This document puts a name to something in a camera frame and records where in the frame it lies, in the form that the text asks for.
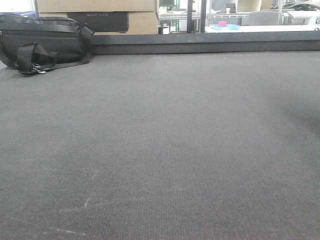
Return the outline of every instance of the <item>floor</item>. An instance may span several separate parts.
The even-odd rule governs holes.
[[[0,240],[320,240],[320,53],[0,69]]]

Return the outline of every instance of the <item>black shoulder bag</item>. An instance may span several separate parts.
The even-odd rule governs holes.
[[[86,64],[93,34],[67,17],[0,13],[0,60],[26,75]]]

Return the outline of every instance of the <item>blue tray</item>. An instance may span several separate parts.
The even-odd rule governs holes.
[[[214,30],[222,30],[228,28],[230,30],[239,30],[240,26],[235,24],[227,24],[226,26],[218,26],[218,24],[211,24],[210,27]]]

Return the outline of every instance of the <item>metal frame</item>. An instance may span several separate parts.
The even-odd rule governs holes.
[[[94,55],[319,51],[320,31],[95,35]]]

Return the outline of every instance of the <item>white wall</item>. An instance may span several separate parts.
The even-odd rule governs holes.
[[[33,0],[0,0],[0,12],[33,11]]]

